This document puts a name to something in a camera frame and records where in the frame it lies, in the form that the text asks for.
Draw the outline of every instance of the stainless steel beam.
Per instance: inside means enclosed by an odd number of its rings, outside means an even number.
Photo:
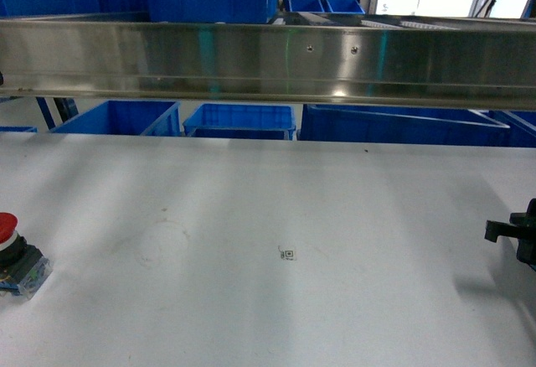
[[[0,96],[536,109],[534,25],[468,24],[471,31],[0,21]]]

